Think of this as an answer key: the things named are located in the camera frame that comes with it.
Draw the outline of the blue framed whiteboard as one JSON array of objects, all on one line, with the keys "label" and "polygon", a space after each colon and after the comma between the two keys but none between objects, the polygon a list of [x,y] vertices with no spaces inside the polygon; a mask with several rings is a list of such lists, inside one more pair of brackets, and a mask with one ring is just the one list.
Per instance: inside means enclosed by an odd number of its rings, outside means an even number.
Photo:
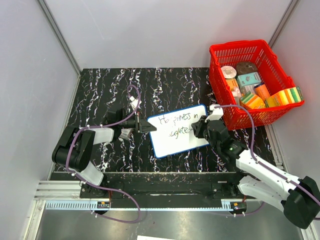
[{"label": "blue framed whiteboard", "polygon": [[198,104],[148,117],[147,122],[156,127],[149,133],[154,156],[161,159],[207,146],[208,141],[195,137],[191,126],[206,115],[206,106]]}]

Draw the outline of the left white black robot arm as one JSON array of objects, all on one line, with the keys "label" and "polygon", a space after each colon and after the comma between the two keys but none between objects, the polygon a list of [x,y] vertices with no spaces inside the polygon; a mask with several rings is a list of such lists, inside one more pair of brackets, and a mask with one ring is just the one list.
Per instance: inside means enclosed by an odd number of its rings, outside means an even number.
[{"label": "left white black robot arm", "polygon": [[133,115],[126,114],[123,108],[108,111],[104,124],[84,129],[67,125],[62,132],[53,152],[52,161],[62,167],[68,164],[68,169],[78,174],[82,180],[91,183],[91,192],[98,198],[103,198],[108,192],[107,178],[91,162],[94,145],[112,143],[121,137],[122,130],[134,130],[137,133],[149,133],[157,130],[155,126],[140,117],[138,112]]}]

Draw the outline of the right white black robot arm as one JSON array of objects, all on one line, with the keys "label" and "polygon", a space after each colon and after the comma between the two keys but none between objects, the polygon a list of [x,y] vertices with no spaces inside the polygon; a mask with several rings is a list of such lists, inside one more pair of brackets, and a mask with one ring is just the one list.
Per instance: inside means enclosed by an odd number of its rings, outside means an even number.
[{"label": "right white black robot arm", "polygon": [[221,120],[208,120],[202,116],[191,127],[196,138],[205,139],[221,160],[239,172],[241,179],[227,186],[231,197],[246,195],[261,200],[280,210],[301,229],[307,229],[313,221],[319,220],[320,190],[311,177],[292,175],[256,156],[229,135]]}]

